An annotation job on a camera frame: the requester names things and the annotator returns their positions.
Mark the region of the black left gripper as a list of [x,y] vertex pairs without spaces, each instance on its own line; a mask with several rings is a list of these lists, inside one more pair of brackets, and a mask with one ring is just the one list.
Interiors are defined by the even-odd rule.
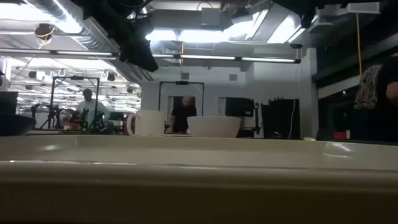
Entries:
[[[138,37],[144,39],[145,35],[154,30],[151,21],[151,14],[139,14],[138,17],[123,17],[120,15],[107,15],[111,24],[107,29],[108,37],[115,40],[118,44],[129,42]],[[129,62],[148,72],[159,69],[155,58],[150,51],[149,41],[138,41],[128,43],[120,48],[119,60]]]

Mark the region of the white ceramic mug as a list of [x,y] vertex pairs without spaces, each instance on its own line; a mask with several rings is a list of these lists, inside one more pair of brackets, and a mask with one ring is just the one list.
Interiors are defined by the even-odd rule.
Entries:
[[129,114],[126,131],[130,136],[161,137],[165,131],[165,115],[162,111],[139,110]]

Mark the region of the white ceramic bowl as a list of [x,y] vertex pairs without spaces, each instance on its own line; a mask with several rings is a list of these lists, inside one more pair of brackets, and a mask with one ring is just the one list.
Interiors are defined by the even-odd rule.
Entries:
[[192,116],[187,121],[190,134],[199,138],[235,138],[241,126],[241,118],[232,116]]

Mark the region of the dark navy plate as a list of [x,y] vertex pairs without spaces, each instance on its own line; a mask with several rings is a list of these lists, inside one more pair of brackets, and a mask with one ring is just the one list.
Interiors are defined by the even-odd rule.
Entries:
[[34,118],[19,114],[0,113],[0,136],[23,136],[35,125]]

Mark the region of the beige plastic tray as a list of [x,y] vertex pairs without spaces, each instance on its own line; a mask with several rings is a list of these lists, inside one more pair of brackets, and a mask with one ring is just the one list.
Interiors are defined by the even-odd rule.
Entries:
[[398,146],[0,138],[0,223],[394,223]]

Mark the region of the long LED light bar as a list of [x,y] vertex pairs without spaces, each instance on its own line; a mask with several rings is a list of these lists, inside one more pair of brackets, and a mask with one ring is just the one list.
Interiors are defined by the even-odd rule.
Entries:
[[[120,56],[120,53],[0,48],[0,55],[7,55],[10,57],[28,57],[30,55],[34,55],[36,57],[47,57],[51,55],[56,55],[58,58],[83,57],[87,59],[116,60],[116,57]],[[301,62],[301,60],[298,58],[234,57],[234,56],[221,56],[221,55],[190,55],[190,54],[153,54],[152,56],[154,58],[161,58],[161,59],[222,60],[222,61],[237,61],[237,62],[294,63],[294,64],[298,64]]]

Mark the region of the person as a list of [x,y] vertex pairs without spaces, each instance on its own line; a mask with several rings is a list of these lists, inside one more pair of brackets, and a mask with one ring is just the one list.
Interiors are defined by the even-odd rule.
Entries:
[[76,112],[82,114],[82,112],[84,112],[84,109],[88,109],[88,114],[86,116],[88,124],[91,124],[94,121],[96,115],[95,109],[97,109],[97,113],[102,112],[104,114],[103,121],[107,121],[109,119],[109,110],[105,107],[104,104],[102,104],[102,102],[93,99],[93,92],[90,89],[84,89],[83,96],[84,100],[79,102],[76,108]]
[[398,58],[363,72],[351,120],[353,140],[398,142]]
[[188,117],[196,116],[197,109],[195,106],[195,98],[193,96],[184,96],[182,106],[173,109],[170,117],[172,131],[174,133],[187,133]]

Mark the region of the black monitor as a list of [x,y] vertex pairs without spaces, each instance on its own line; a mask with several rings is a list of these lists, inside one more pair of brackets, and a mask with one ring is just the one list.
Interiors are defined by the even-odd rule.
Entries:
[[225,115],[253,117],[254,100],[249,98],[226,98]]

